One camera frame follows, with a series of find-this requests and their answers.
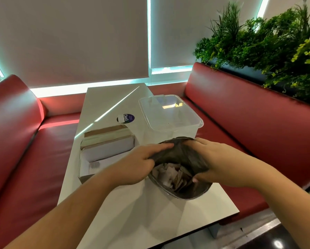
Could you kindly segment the person's right hand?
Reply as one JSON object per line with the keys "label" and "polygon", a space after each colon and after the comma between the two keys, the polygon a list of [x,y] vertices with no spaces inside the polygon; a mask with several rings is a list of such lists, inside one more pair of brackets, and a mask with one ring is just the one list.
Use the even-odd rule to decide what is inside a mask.
{"label": "person's right hand", "polygon": [[224,143],[196,138],[184,145],[191,147],[205,160],[207,171],[212,170],[215,183],[231,187],[254,187],[268,164]]}

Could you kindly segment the person's left hand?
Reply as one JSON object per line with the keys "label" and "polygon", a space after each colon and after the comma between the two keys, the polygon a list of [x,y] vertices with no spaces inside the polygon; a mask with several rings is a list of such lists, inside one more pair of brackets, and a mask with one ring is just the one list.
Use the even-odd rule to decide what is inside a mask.
{"label": "person's left hand", "polygon": [[148,164],[135,161],[135,150],[136,148],[120,161],[111,165],[106,171],[106,175],[109,176],[112,185],[115,187],[136,184],[144,180],[154,168],[155,163]]}

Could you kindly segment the dark plastic bag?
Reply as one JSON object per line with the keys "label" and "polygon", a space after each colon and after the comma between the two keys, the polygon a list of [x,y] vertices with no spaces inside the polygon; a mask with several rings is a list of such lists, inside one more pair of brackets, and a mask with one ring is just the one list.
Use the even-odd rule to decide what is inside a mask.
{"label": "dark plastic bag", "polygon": [[[177,137],[163,143],[173,143],[171,149],[164,150],[158,154],[153,155],[151,158],[155,161],[155,166],[162,163],[174,163],[184,166],[194,177],[196,174],[207,171],[208,167],[205,160],[191,147],[184,145],[185,141],[194,140],[190,137]],[[149,174],[150,180],[167,194],[182,200],[193,200],[205,194],[212,184],[206,183],[192,183],[187,190],[175,193],[173,190],[161,186]]]}

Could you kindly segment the person's left forearm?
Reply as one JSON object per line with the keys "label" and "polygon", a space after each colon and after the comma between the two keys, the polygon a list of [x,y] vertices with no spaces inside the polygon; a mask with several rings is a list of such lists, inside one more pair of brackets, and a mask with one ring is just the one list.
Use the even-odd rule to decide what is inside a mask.
{"label": "person's left forearm", "polygon": [[109,193],[132,181],[113,167],[92,176],[4,249],[76,249]]}

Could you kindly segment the person's right forearm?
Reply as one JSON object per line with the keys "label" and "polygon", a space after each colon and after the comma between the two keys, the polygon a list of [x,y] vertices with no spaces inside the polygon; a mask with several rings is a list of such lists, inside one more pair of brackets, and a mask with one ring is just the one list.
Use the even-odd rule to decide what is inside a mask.
{"label": "person's right forearm", "polygon": [[300,249],[310,249],[310,194],[264,162],[257,166],[254,188]]}

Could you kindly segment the crumpled paper scraps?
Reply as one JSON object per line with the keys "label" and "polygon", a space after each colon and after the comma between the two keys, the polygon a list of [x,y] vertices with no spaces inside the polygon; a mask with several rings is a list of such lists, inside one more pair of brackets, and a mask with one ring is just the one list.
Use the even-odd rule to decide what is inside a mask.
{"label": "crumpled paper scraps", "polygon": [[154,167],[150,175],[161,186],[180,193],[193,183],[192,174],[181,164],[162,163]]}

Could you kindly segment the clear plastic storage container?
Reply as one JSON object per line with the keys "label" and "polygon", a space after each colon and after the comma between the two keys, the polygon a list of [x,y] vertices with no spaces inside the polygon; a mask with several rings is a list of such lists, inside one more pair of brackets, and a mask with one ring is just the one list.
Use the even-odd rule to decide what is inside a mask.
{"label": "clear plastic storage container", "polygon": [[179,96],[158,95],[139,100],[146,125],[143,143],[161,143],[177,137],[195,138],[204,125],[201,117]]}

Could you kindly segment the round dark sticker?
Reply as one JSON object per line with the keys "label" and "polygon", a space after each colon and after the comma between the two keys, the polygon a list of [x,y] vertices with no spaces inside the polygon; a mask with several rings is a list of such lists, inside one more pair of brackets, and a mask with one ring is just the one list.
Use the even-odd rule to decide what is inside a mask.
{"label": "round dark sticker", "polygon": [[135,120],[135,116],[128,113],[120,114],[116,120],[119,124],[127,124],[133,122]]}

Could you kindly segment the stack of white cards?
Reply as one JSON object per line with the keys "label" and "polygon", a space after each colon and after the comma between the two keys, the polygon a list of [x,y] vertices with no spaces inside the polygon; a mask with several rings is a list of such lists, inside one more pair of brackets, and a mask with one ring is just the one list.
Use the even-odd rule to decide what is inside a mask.
{"label": "stack of white cards", "polygon": [[132,131],[123,124],[91,130],[84,133],[84,137],[80,144],[80,150],[82,151],[85,148],[89,149],[96,145],[107,144],[109,142],[128,137],[132,137],[133,140],[135,139],[135,135],[132,133]]}

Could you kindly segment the white cardboard box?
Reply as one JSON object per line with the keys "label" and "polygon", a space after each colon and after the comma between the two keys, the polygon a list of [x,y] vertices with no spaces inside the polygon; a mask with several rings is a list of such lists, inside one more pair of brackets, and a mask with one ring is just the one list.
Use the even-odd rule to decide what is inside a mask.
{"label": "white cardboard box", "polygon": [[80,151],[78,178],[81,184],[124,158],[138,145],[139,141],[136,137],[134,140],[132,137],[128,137]]}

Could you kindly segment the red leather booth sofa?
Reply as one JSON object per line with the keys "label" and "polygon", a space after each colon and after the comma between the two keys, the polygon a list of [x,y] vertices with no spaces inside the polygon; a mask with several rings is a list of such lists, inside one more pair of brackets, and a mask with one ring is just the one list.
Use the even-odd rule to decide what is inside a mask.
{"label": "red leather booth sofa", "polygon": [[310,105],[201,63],[186,83],[148,87],[178,95],[203,120],[196,137],[225,143],[310,188]]}
{"label": "red leather booth sofa", "polygon": [[81,113],[46,112],[18,76],[0,81],[0,249],[58,204]]}

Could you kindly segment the narrow grey roller blind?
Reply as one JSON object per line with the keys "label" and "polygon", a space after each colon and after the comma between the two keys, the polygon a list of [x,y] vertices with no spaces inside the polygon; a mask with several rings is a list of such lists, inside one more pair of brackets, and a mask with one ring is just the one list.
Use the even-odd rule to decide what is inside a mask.
{"label": "narrow grey roller blind", "polygon": [[262,0],[150,0],[151,68],[190,66],[202,38],[211,37],[211,21],[228,3],[240,8],[240,23],[256,17]]}

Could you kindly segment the wide grey roller blind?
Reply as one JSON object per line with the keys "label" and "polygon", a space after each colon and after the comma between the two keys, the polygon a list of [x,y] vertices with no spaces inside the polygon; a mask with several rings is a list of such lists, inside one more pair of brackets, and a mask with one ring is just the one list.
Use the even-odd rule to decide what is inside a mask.
{"label": "wide grey roller blind", "polygon": [[28,87],[148,77],[147,0],[0,0],[0,70]]}

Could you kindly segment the green artificial plants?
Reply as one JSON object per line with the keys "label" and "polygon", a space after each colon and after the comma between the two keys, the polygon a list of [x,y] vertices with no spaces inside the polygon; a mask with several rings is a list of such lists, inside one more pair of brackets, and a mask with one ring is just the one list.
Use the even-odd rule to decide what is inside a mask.
{"label": "green artificial plants", "polygon": [[216,20],[211,37],[202,38],[193,52],[214,70],[224,65],[252,67],[266,76],[264,88],[279,86],[294,98],[310,102],[310,8],[307,0],[269,19],[240,24],[240,7],[229,2]]}

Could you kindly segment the white window frame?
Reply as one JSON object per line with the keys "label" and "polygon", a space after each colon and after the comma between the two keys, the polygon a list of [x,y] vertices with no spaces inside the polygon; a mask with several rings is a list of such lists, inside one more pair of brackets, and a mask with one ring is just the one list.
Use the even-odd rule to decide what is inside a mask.
{"label": "white window frame", "polygon": [[145,83],[148,86],[173,84],[173,83],[187,82],[191,71],[192,71],[192,65],[153,68],[151,70],[151,75],[148,78],[115,80],[115,81],[62,85],[52,87],[39,87],[39,88],[31,88],[30,90],[36,97],[46,98],[53,96],[83,94],[87,92],[88,88],[93,87],[108,87],[108,86],[139,84],[139,83]]}

